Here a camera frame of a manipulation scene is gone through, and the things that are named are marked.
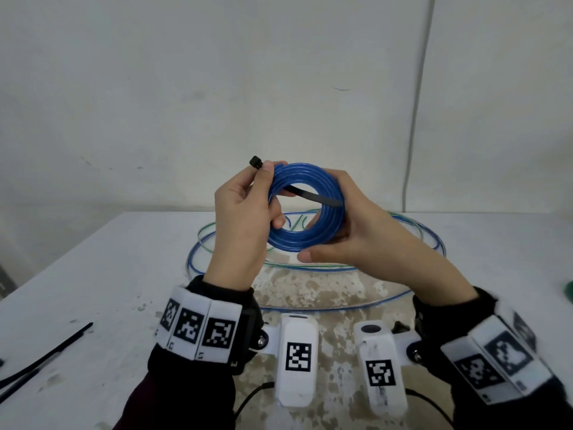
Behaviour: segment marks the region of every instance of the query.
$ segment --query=black oval button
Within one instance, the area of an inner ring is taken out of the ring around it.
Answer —
[[[379,325],[363,325],[361,330],[367,334],[375,334],[376,332],[380,332],[382,328]]]

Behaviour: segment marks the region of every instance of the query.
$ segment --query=person's right hand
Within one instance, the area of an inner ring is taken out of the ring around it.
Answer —
[[[377,279],[408,286],[431,305],[477,297],[476,290],[446,258],[370,201],[348,173],[326,171],[336,178],[344,195],[344,224],[331,242],[301,251],[299,261],[352,265]],[[318,214],[307,227],[317,219]]]

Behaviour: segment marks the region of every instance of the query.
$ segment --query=fingernail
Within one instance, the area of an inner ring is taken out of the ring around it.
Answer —
[[[312,262],[310,251],[299,252],[296,257],[300,262]]]

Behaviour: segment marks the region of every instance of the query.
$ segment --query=person's left hand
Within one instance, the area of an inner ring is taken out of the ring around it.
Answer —
[[[223,288],[246,291],[261,271],[267,256],[270,224],[282,228],[286,219],[269,188],[275,165],[265,161],[257,171],[240,171],[215,192],[215,249],[204,281]]]

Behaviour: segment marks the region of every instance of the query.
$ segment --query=qr code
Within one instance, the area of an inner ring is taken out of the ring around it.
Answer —
[[[310,371],[312,344],[302,342],[287,342],[286,344],[287,371]]]
[[[165,330],[171,330],[171,325],[173,324],[173,320],[177,314],[177,310],[179,309],[179,304],[173,300],[169,299],[167,306],[165,308],[165,312],[163,313],[163,317],[159,321],[159,324],[162,325]]]
[[[474,354],[473,356],[455,361],[454,365],[475,389],[483,389],[505,382],[504,378],[481,354]]]
[[[513,313],[513,328],[515,332],[527,343],[531,350],[537,351],[537,338],[526,322],[517,312]]]
[[[392,370],[392,361],[390,359],[366,361],[366,371],[368,372],[368,382],[370,386],[396,385],[394,371]]]
[[[508,376],[514,375],[533,361],[526,349],[507,331],[488,342],[485,349],[500,364]]]
[[[203,318],[204,316],[197,312],[182,308],[173,336],[195,344],[201,331]]]
[[[234,321],[210,318],[207,320],[202,345],[207,347],[229,348],[231,347],[234,330]]]

